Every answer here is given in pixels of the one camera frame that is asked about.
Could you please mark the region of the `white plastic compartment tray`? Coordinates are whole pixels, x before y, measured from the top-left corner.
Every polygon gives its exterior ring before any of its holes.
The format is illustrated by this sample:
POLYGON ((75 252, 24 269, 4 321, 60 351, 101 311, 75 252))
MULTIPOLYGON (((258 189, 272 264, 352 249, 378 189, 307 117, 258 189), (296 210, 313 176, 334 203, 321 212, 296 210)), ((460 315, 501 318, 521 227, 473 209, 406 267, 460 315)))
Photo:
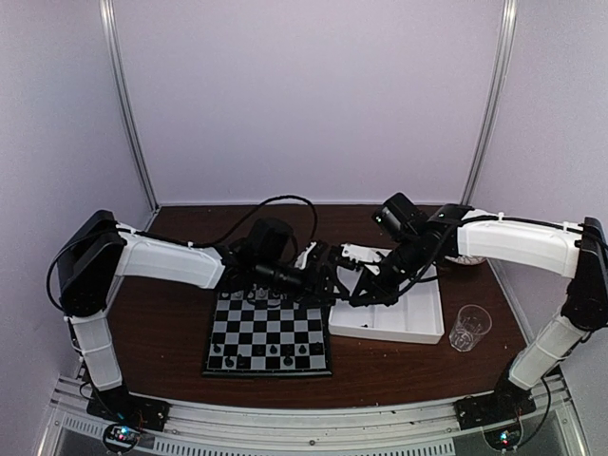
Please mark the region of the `white plastic compartment tray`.
POLYGON ((445 334, 439 284, 415 285, 392 306, 353 307, 337 300, 329 316, 331 335, 436 345, 445 334), (369 324, 369 329, 361 325, 369 324))

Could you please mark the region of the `black white chess board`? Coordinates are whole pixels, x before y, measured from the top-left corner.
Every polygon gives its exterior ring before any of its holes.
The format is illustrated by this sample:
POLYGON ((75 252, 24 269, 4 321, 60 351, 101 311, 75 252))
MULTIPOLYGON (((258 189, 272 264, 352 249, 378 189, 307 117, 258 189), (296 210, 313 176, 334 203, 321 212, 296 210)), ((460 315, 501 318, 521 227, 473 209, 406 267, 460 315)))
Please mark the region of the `black white chess board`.
POLYGON ((301 307, 286 295, 276 304, 218 300, 210 326, 206 354, 201 374, 206 377, 304 377, 332 374, 331 345, 327 328, 329 311, 323 308, 301 307), (218 343, 222 353, 213 353, 218 343), (323 344, 321 354, 311 354, 311 345, 323 344), (257 345, 265 347, 263 356, 256 356, 257 345), (272 345, 277 354, 270 354, 272 345), (306 354, 297 349, 305 345, 306 354), (249 368, 239 369, 237 357, 249 358, 249 368), (286 355, 293 357, 290 368, 283 365, 286 355), (224 358, 230 356, 235 365, 228 369, 224 358))

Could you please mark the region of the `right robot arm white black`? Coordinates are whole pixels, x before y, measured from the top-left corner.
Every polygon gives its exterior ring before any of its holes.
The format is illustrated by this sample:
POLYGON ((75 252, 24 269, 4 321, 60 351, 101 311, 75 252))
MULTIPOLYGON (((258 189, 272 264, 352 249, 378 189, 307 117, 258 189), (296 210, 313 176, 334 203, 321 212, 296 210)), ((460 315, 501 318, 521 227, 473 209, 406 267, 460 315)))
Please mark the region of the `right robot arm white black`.
POLYGON ((446 204, 428 215, 402 193, 372 215, 395 242, 365 260, 351 292, 354 307, 393 305, 442 258, 483 257, 561 276, 565 301, 511 362, 504 384, 487 398, 493 418, 508 418, 530 390, 584 339, 607 325, 607 240, 601 223, 549 222, 446 204))

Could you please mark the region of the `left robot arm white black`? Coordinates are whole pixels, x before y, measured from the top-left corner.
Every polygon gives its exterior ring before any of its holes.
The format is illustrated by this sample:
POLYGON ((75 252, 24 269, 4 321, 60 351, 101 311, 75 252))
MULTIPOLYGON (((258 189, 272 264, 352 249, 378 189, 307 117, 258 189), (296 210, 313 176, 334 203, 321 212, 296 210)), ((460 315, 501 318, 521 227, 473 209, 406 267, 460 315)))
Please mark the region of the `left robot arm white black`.
POLYGON ((276 292, 300 307, 334 303, 341 291, 337 269, 312 239, 288 260, 293 228, 279 218, 260 218, 242 238, 179 241, 118 222, 110 211, 94 213, 50 262, 45 286, 50 303, 71 330, 101 408, 117 422, 137 411, 129 393, 108 321, 108 297, 116 282, 154 291, 196 293, 276 292))

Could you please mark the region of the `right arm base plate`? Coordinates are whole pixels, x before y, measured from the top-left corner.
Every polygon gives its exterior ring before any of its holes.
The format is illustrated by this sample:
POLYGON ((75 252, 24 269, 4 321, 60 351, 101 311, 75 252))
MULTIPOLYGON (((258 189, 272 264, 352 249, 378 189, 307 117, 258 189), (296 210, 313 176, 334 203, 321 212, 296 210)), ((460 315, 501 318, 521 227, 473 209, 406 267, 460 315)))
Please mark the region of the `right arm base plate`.
POLYGON ((516 421, 537 407, 531 398, 512 400, 489 393, 460 399, 454 403, 454 409, 460 429, 466 430, 516 421))

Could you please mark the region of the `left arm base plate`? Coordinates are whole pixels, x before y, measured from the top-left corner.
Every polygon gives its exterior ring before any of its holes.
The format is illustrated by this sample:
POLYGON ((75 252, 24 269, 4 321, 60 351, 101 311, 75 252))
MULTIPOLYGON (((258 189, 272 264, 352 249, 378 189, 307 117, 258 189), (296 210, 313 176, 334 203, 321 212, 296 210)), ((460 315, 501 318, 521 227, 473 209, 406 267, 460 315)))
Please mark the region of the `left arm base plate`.
POLYGON ((131 428, 154 431, 164 430, 169 411, 170 405, 167 402, 140 396, 93 397, 86 406, 89 415, 131 428))

